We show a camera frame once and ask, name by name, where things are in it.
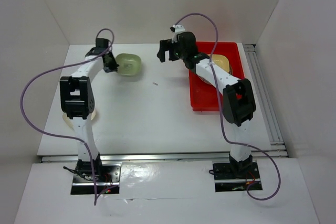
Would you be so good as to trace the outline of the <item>cream square panda dish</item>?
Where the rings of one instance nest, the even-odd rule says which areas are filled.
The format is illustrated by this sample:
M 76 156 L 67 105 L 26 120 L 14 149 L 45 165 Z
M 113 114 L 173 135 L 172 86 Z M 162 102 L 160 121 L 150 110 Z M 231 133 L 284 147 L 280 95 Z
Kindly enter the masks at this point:
M 95 122 L 96 120 L 96 116 L 97 116 L 97 110 L 94 109 L 94 111 L 90 114 L 90 118 L 91 118 L 91 122 Z M 78 120 L 83 120 L 82 118 L 74 118 L 74 119 L 70 119 L 66 113 L 63 113 L 62 114 L 62 119 L 63 121 L 71 128 L 73 129 L 74 125 L 73 125 L 73 122 L 74 121 L 78 121 Z

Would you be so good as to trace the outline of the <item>yellow square panda dish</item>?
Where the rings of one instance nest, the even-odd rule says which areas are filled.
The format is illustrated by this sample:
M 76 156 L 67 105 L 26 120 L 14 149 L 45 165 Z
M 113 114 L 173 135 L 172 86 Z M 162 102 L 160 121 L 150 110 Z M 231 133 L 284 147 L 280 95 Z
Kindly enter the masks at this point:
M 232 68 L 229 63 L 229 60 L 226 56 L 220 54 L 212 54 L 211 55 L 211 63 L 213 66 L 218 66 L 219 68 L 223 69 L 227 73 L 232 73 Z

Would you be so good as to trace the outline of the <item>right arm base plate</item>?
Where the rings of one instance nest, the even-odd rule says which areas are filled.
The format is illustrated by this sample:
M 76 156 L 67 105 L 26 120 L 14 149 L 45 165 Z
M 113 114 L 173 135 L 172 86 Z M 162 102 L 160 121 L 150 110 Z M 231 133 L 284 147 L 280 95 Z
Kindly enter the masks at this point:
M 256 162 L 240 175 L 235 175 L 229 163 L 213 163 L 213 168 L 208 171 L 214 177 L 215 191 L 231 192 L 231 191 L 246 191 L 262 190 L 260 173 Z

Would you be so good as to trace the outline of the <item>green square panda dish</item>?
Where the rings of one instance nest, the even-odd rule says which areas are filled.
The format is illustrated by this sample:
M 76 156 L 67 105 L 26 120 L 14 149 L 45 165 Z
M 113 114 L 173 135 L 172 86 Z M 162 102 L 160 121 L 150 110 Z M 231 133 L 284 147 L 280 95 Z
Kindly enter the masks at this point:
M 122 76 L 132 77 L 140 73 L 142 60 L 138 55 L 122 53 L 116 56 L 119 65 L 117 73 Z

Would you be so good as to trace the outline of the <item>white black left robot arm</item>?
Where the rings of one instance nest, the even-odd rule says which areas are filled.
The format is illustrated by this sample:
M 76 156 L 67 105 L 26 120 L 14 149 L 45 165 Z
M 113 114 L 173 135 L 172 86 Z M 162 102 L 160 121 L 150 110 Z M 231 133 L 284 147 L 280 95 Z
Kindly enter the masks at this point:
M 97 38 L 95 47 L 85 56 L 85 63 L 70 76 L 60 78 L 61 109 L 72 123 L 75 137 L 80 139 L 76 173 L 93 182 L 103 177 L 104 169 L 93 137 L 95 99 L 91 83 L 101 70 L 115 72 L 118 66 L 111 51 L 111 42 Z

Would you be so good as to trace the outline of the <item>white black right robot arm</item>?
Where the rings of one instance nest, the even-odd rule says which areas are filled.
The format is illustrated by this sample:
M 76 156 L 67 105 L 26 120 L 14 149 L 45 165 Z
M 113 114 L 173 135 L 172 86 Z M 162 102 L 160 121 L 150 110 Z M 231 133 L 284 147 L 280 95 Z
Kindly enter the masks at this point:
M 250 169 L 253 157 L 249 139 L 249 123 L 256 111 L 256 103 L 248 79 L 239 79 L 229 74 L 213 61 L 213 55 L 199 51 L 195 35 L 184 28 L 172 27 L 171 39 L 161 40 L 157 57 L 165 62 L 182 60 L 187 69 L 194 72 L 217 89 L 221 120 L 232 125 L 235 139 L 226 139 L 231 145 L 229 153 L 229 172 L 235 178 L 242 177 Z

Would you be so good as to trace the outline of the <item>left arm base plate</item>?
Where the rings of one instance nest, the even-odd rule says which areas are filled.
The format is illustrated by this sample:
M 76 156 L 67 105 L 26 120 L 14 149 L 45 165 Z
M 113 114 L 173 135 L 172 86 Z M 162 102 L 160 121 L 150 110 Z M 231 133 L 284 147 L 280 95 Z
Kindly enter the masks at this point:
M 96 176 L 97 194 L 114 195 L 120 192 L 121 165 L 107 165 L 103 174 Z M 91 175 L 74 174 L 71 195 L 93 195 L 94 185 Z

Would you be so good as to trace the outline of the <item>round floral patterned plate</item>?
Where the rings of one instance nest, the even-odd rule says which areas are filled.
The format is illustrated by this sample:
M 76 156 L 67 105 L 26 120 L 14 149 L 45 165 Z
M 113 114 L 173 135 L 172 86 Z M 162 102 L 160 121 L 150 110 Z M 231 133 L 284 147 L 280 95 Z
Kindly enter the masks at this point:
M 223 70 L 221 67 L 208 60 L 204 60 L 196 64 L 196 74 L 202 77 L 212 85 L 232 85 L 237 82 L 237 79 Z

